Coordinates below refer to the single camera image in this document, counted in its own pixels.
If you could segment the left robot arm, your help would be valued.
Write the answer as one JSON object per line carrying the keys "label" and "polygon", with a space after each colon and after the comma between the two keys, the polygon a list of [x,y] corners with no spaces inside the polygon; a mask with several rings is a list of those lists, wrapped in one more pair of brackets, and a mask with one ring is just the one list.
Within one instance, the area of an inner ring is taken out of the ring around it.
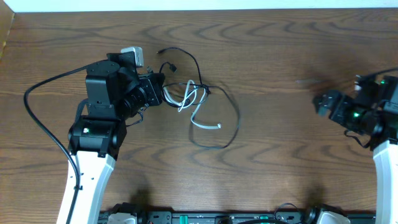
{"label": "left robot arm", "polygon": [[127,134],[126,120],[162,102],[163,73],[139,74],[136,53],[109,53],[106,60],[88,65],[88,99],[79,104],[68,133],[73,162],[57,223],[96,223],[104,191]]}

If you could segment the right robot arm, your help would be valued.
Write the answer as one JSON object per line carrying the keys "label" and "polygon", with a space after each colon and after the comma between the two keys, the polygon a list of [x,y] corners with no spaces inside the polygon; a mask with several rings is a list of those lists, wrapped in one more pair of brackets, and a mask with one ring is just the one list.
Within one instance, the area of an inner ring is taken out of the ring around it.
{"label": "right robot arm", "polygon": [[397,223],[397,77],[359,77],[352,98],[338,90],[314,97],[316,112],[345,128],[353,138],[373,152],[376,166],[376,223]]}

